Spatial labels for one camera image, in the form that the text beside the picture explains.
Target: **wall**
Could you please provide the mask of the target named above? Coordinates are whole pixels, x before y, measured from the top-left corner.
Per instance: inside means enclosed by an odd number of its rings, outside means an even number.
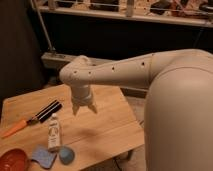
[[[42,88],[41,51],[21,0],[0,1],[0,104]]]

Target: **knife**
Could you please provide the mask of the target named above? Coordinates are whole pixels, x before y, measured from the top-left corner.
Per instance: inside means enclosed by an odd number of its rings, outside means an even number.
[[[14,133],[18,132],[21,129],[24,129],[26,126],[34,125],[38,122],[43,123],[46,121],[54,112],[57,112],[59,109],[61,109],[62,105],[57,100],[54,100],[52,103],[50,103],[48,106],[46,106],[44,109],[42,109],[40,112],[38,112],[35,116],[31,117],[30,119],[22,119],[16,124],[14,124],[9,130],[3,133],[1,138],[6,138]]]

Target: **orange knife handle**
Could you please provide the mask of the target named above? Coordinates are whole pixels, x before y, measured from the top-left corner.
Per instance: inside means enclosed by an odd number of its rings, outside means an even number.
[[[10,135],[16,133],[17,131],[25,128],[27,126],[27,121],[26,120],[21,120],[18,123],[16,123],[15,125],[13,125],[12,128],[10,128],[8,131],[6,131],[5,133],[3,133],[3,135],[1,136],[2,138],[6,138],[9,137]]]

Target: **blue object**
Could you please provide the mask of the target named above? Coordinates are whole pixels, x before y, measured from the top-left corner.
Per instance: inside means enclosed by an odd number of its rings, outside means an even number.
[[[71,163],[75,158],[75,153],[74,151],[66,146],[62,146],[59,151],[59,159],[61,163],[64,165],[68,165]]]
[[[56,153],[50,153],[45,147],[37,146],[35,151],[33,151],[31,160],[37,161],[44,169],[50,169],[56,156]]]

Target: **small bottle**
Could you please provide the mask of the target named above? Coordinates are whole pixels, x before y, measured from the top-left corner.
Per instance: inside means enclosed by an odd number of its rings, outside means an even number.
[[[53,113],[49,123],[48,150],[56,152],[61,146],[60,124],[56,113]]]

